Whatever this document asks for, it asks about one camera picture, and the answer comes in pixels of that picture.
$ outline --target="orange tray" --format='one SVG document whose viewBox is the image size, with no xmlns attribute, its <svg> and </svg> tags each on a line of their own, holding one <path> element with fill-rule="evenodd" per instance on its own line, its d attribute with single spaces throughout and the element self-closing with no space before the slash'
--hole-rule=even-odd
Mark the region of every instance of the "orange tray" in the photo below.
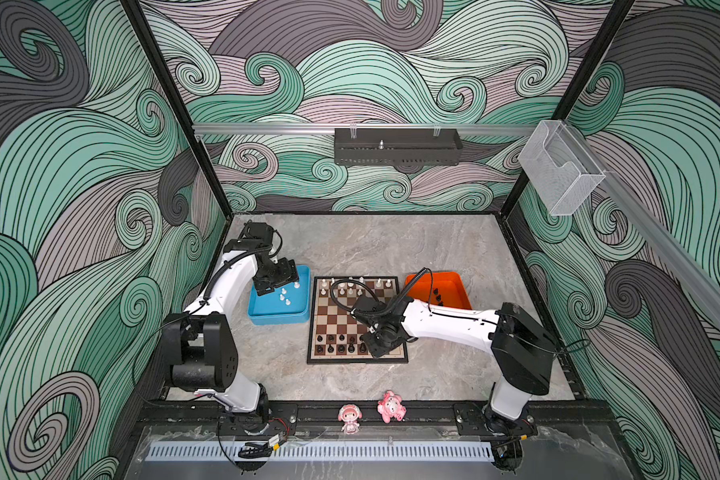
<svg viewBox="0 0 720 480">
<path fill-rule="evenodd" d="M 437 290 L 438 293 L 432 292 L 432 305 L 437 305 L 439 302 L 436 300 L 437 295 L 441 296 L 441 302 L 443 306 L 450 306 L 451 308 L 461 308 L 465 310 L 472 310 L 472 305 L 467 297 L 467 291 L 464 289 L 464 284 L 461 283 L 461 277 L 456 272 L 435 272 L 434 284 L 432 290 Z M 405 277 L 405 283 L 408 283 L 413 279 L 413 275 Z M 408 292 L 408 296 L 427 302 L 429 298 L 429 285 L 432 280 L 429 278 L 429 274 L 424 274 Z"/>
</svg>

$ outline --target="black vertical pole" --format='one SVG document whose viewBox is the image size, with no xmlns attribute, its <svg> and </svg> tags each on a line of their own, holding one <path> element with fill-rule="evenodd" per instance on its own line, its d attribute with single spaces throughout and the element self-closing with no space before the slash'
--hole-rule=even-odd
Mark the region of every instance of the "black vertical pole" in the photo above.
<svg viewBox="0 0 720 480">
<path fill-rule="evenodd" d="M 168 105 L 170 105 L 171 110 L 173 110 L 173 114 L 176 116 L 176 120 L 178 120 L 179 126 L 184 132 L 186 141 L 189 142 L 190 149 L 192 149 L 192 153 L 195 155 L 195 159 L 200 165 L 202 174 L 205 175 L 206 181 L 213 193 L 213 197 L 216 198 L 216 202 L 219 204 L 219 208 L 221 208 L 221 212 L 225 218 L 221 238 L 219 238 L 219 243 L 216 245 L 216 249 L 213 253 L 213 261 L 211 262 L 211 265 L 206 272 L 206 278 L 203 281 L 203 285 L 205 285 L 208 283 L 208 280 L 212 275 L 213 267 L 215 266 L 214 263 L 216 258 L 218 258 L 221 254 L 224 239 L 226 238 L 227 231 L 230 229 L 232 219 L 235 215 L 232 212 L 230 202 L 226 199 L 221 182 L 219 182 L 219 178 L 213 170 L 213 162 L 208 155 L 208 150 L 206 150 L 198 139 L 195 138 L 195 131 L 192 128 L 192 117 L 190 116 L 190 112 L 186 109 L 184 101 L 181 99 L 179 89 L 176 87 L 173 77 L 171 77 L 170 71 L 168 70 L 168 64 L 163 58 L 163 54 L 160 52 L 160 47 L 157 45 L 157 40 L 152 33 L 152 29 L 146 21 L 146 16 L 144 15 L 144 10 L 141 9 L 139 0 L 120 0 L 120 3 L 123 5 L 125 14 L 128 16 L 128 20 L 130 20 L 130 24 L 134 29 L 136 37 L 139 39 L 139 43 L 141 43 L 141 47 L 144 50 L 144 55 L 152 65 L 157 81 L 160 82 L 160 86 L 163 88 L 163 92 L 165 92 Z"/>
<path fill-rule="evenodd" d="M 635 0 L 616 0 L 614 2 L 605 20 L 603 20 L 600 30 L 597 31 L 589 49 L 586 51 L 584 60 L 576 70 L 574 78 L 570 81 L 568 88 L 565 93 L 563 93 L 563 97 L 557 104 L 557 108 L 554 113 L 552 113 L 551 120 L 565 120 L 568 118 L 568 115 L 570 115 L 570 112 L 574 110 L 576 101 L 603 61 L 605 53 L 608 52 L 608 47 L 610 47 L 616 33 L 619 31 L 619 27 L 624 23 L 627 14 L 630 13 L 634 2 Z M 504 205 L 501 206 L 501 212 L 499 213 L 501 217 L 500 220 L 506 219 L 512 212 L 520 196 L 525 191 L 526 185 L 528 185 L 528 176 L 525 172 L 521 172 L 518 180 L 512 187 L 512 191 L 509 192 L 509 196 L 507 196 Z"/>
</svg>

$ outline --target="pink pig figurine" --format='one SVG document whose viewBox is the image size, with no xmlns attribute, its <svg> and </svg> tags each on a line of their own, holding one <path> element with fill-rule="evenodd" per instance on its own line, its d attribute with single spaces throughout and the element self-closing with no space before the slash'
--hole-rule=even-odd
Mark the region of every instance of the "pink pig figurine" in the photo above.
<svg viewBox="0 0 720 480">
<path fill-rule="evenodd" d="M 342 427 L 342 432 L 346 433 L 347 435 L 358 432 L 358 430 L 360 429 L 360 424 L 358 423 L 358 420 L 360 418 L 362 418 L 362 412 L 360 412 L 360 408 L 358 408 L 352 403 L 344 405 L 338 411 L 338 419 L 344 421 L 344 427 Z"/>
<path fill-rule="evenodd" d="M 378 407 L 376 409 L 382 414 L 384 423 L 389 423 L 389 420 L 394 417 L 398 422 L 403 420 L 405 416 L 405 407 L 402 405 L 403 399 L 400 395 L 395 395 L 392 390 L 387 390 L 384 394 L 384 399 L 378 401 Z"/>
</svg>

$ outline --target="black metal frame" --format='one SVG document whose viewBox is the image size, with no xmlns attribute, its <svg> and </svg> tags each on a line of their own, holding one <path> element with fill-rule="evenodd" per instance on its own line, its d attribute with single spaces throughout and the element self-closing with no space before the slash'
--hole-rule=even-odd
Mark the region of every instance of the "black metal frame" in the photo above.
<svg viewBox="0 0 720 480">
<path fill-rule="evenodd" d="M 235 215 L 232 212 L 230 202 L 226 199 L 221 182 L 216 176 L 216 172 L 213 170 L 213 163 L 211 158 L 208 156 L 208 151 L 195 137 L 190 112 L 186 109 L 186 106 L 181 99 L 179 89 L 176 87 L 176 82 L 174 82 L 173 77 L 171 77 L 170 71 L 168 70 L 168 63 L 166 63 L 163 53 L 157 45 L 157 40 L 155 39 L 152 29 L 146 20 L 144 10 L 141 9 L 141 4 L 139 4 L 138 0 L 120 0 L 120 4 L 123 5 L 123 10 L 125 10 L 125 14 L 130 21 L 131 27 L 134 29 L 134 33 L 139 39 L 139 43 L 144 50 L 144 55 L 152 66 L 152 70 L 157 77 L 157 81 L 160 83 L 160 86 L 165 93 L 168 105 L 173 111 L 173 115 L 176 117 L 176 120 L 179 122 L 179 126 L 186 137 L 186 141 L 189 144 L 190 149 L 192 150 L 192 154 L 200 166 L 202 174 L 205 176 L 206 181 L 211 188 L 213 197 L 216 198 L 216 202 L 219 204 L 219 208 L 225 218 L 221 237 L 219 238 L 219 242 L 213 252 L 213 261 L 208 267 L 205 279 L 202 282 L 202 284 L 205 285 L 208 283 L 208 280 L 213 274 L 213 267 L 216 264 L 216 258 L 218 258 L 221 254 L 224 239 L 226 238 L 226 234 L 230 229 L 232 219 Z"/>
<path fill-rule="evenodd" d="M 565 120 L 568 118 L 568 115 L 570 115 L 570 112 L 574 110 L 576 101 L 584 92 L 586 85 L 590 82 L 590 78 L 592 78 L 600 66 L 600 63 L 603 61 L 605 53 L 608 52 L 608 47 L 610 47 L 610 44 L 614 40 L 621 24 L 624 23 L 627 14 L 630 13 L 634 2 L 635 0 L 615 0 L 614 5 L 605 16 L 600 30 L 595 34 L 592 45 L 589 47 L 589 50 L 586 51 L 584 60 L 581 65 L 579 65 L 570 84 L 568 84 L 568 88 L 566 88 L 563 93 L 563 97 L 552 113 L 551 120 Z M 520 196 L 525 191 L 526 185 L 528 185 L 528 176 L 525 172 L 521 172 L 518 180 L 509 192 L 509 196 L 504 201 L 504 205 L 501 206 L 500 215 L 502 219 L 506 219 L 515 205 L 517 205 Z"/>
<path fill-rule="evenodd" d="M 221 253 L 224 239 L 234 218 L 234 212 L 224 195 L 223 188 L 219 182 L 213 170 L 212 161 L 206 151 L 199 142 L 192 129 L 192 119 L 189 111 L 181 100 L 176 84 L 168 70 L 167 63 L 165 62 L 162 53 L 157 45 L 150 26 L 147 23 L 146 16 L 142 10 L 139 0 L 120 0 L 125 10 L 130 23 L 132 24 L 135 34 L 141 43 L 144 50 L 145 56 L 152 65 L 160 86 L 166 94 L 167 101 L 171 106 L 179 125 L 182 128 L 182 132 L 186 136 L 189 142 L 190 148 L 195 155 L 195 159 L 198 165 L 202 169 L 206 180 L 209 183 L 211 191 L 216 198 L 220 209 L 226 218 L 222 236 L 216 251 L 214 253 L 214 259 Z M 600 62 L 605 55 L 611 41 L 613 40 L 616 32 L 621 26 L 622 22 L 626 18 L 634 0 L 615 0 L 613 7 L 608 12 L 604 23 L 600 27 L 600 30 L 596 34 L 589 51 L 586 53 L 584 60 L 579 66 L 571 81 L 568 89 L 564 93 L 562 99 L 557 105 L 557 108 L 552 116 L 552 119 L 565 120 L 568 114 L 573 110 L 576 100 L 580 94 L 584 91 L 587 83 L 589 82 L 592 75 L 597 70 Z M 415 214 L 432 214 L 432 215 L 481 215 L 481 214 L 493 214 L 498 218 L 499 226 L 502 230 L 505 240 L 509 246 L 512 256 L 518 264 L 520 275 L 523 278 L 523 282 L 528 288 L 528 292 L 537 312 L 539 313 L 540 319 L 545 328 L 553 332 L 557 338 L 560 338 L 554 321 L 544 303 L 543 297 L 541 296 L 530 271 L 528 265 L 525 263 L 524 258 L 521 255 L 520 249 L 517 242 L 510 231 L 508 225 L 508 216 L 512 209 L 518 202 L 518 199 L 522 195 L 524 188 L 528 184 L 528 177 L 525 173 L 521 173 L 518 180 L 514 184 L 512 191 L 502 205 L 500 211 L 481 211 L 481 212 L 416 212 Z M 349 215 L 400 215 L 406 214 L 407 212 L 316 212 L 316 211 L 283 211 L 283 212 L 271 212 L 271 211 L 253 211 L 250 214 L 349 214 Z M 212 264 L 206 275 L 207 283 L 210 274 L 212 273 Z M 562 355 L 559 357 L 560 363 L 565 371 L 566 378 L 569 381 L 571 389 L 574 391 L 576 398 L 585 398 L 586 393 L 580 381 L 580 378 L 576 372 L 570 357 Z M 130 452 L 128 458 L 121 459 L 121 465 L 130 462 L 130 458 L 134 454 L 134 450 L 142 434 L 142 430 L 145 426 L 153 426 L 155 424 L 168 424 L 168 418 L 171 418 L 171 422 L 182 422 L 185 425 L 193 423 L 208 423 L 216 422 L 221 415 L 221 409 L 214 402 L 167 402 L 167 401 L 156 401 L 160 406 L 149 406 L 144 405 L 140 411 L 138 419 L 134 424 L 134 428 L 131 431 L 130 439 L 128 440 L 128 451 Z M 316 428 L 319 431 L 321 428 L 336 427 L 338 421 L 336 419 L 336 412 L 346 402 L 270 402 L 273 416 L 279 416 L 288 420 L 291 415 L 296 416 L 296 423 L 292 426 L 293 428 Z M 374 404 L 367 401 L 356 401 L 357 405 L 361 408 L 365 407 L 364 411 L 375 413 Z M 464 421 L 464 418 L 470 418 L 473 409 L 480 409 L 485 402 L 472 402 L 472 401 L 453 401 L 453 402 L 437 402 L 437 401 L 406 401 L 405 405 L 408 409 L 408 417 L 422 418 L 423 420 L 405 422 L 403 424 L 392 423 L 389 425 L 390 428 L 396 428 L 400 425 L 412 426 L 416 425 L 417 422 L 426 424 L 427 426 L 456 426 L 460 428 L 460 432 L 464 435 L 473 435 L 475 430 L 472 430 L 473 425 L 469 421 Z M 627 465 L 634 478 L 642 479 L 643 473 L 637 466 L 637 463 L 632 456 L 632 452 L 624 436 L 621 433 L 620 428 L 616 424 L 616 420 L 610 411 L 610 408 L 605 402 L 597 400 L 586 400 L 577 399 L 574 401 L 550 401 L 550 402 L 529 402 L 529 412 L 538 425 L 548 425 L 552 422 L 572 422 L 572 423 L 583 423 L 583 422 L 602 422 L 610 428 L 614 435 L 622 456 L 626 460 Z M 368 422 L 372 419 L 373 415 L 364 417 L 364 421 Z M 245 420 L 244 417 L 238 418 L 239 422 Z M 233 435 L 236 432 L 235 422 L 225 422 L 222 427 L 223 435 Z M 124 474 L 125 469 L 120 468 L 118 470 L 118 476 Z"/>
<path fill-rule="evenodd" d="M 394 432 L 400 428 L 411 426 L 424 427 L 455 427 L 460 435 L 477 436 L 485 442 L 500 443 L 507 437 L 488 435 L 485 429 L 482 410 L 487 402 L 471 400 L 455 401 L 406 401 L 405 420 L 403 422 L 383 422 L 376 412 L 376 401 L 353 400 L 363 411 L 360 421 L 362 426 L 375 428 L 389 428 Z M 272 418 L 281 418 L 299 438 L 317 438 L 329 429 L 337 430 L 342 423 L 336 418 L 338 410 L 348 402 L 333 400 L 312 401 L 278 401 L 269 402 Z M 136 447 L 141 440 L 145 427 L 174 426 L 176 430 L 185 428 L 190 430 L 198 426 L 208 426 L 220 423 L 221 436 L 245 436 L 246 440 L 263 440 L 275 433 L 285 432 L 286 428 L 280 422 L 271 422 L 270 429 L 264 436 L 249 436 L 246 430 L 247 418 L 238 415 L 234 419 L 228 417 L 223 409 L 215 402 L 164 402 L 155 401 L 157 406 L 145 406 L 131 430 L 128 439 L 129 456 L 122 458 L 126 466 L 130 464 Z M 616 445 L 624 458 L 626 466 L 636 480 L 643 479 L 643 473 L 634 459 L 629 444 L 626 442 L 621 429 L 616 423 L 614 414 L 607 402 L 602 400 L 553 400 L 528 402 L 528 420 L 536 426 L 548 426 L 565 430 L 566 427 L 591 426 L 593 424 L 605 425 L 614 436 Z M 119 478 L 125 473 L 120 470 Z"/>
</svg>

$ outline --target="gray marble floor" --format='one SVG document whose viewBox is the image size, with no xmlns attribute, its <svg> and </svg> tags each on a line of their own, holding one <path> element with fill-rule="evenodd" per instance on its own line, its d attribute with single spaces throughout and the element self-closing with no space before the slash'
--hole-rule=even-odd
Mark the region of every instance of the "gray marble floor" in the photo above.
<svg viewBox="0 0 720 480">
<path fill-rule="evenodd" d="M 423 266 L 461 275 L 472 307 L 515 302 L 536 316 L 518 268 L 490 215 L 256 215 L 235 218 L 231 236 L 253 218 L 277 228 L 281 256 L 306 264 L 315 276 L 407 274 Z M 246 315 L 249 292 L 231 325 L 240 372 L 262 383 L 272 399 L 381 398 L 387 389 L 403 399 L 485 399 L 500 376 L 492 356 L 470 346 L 420 339 L 408 346 L 408 364 L 307 365 L 309 322 L 255 326 Z M 191 398 L 172 389 L 169 399 Z M 544 399 L 574 396 L 555 363 Z"/>
</svg>

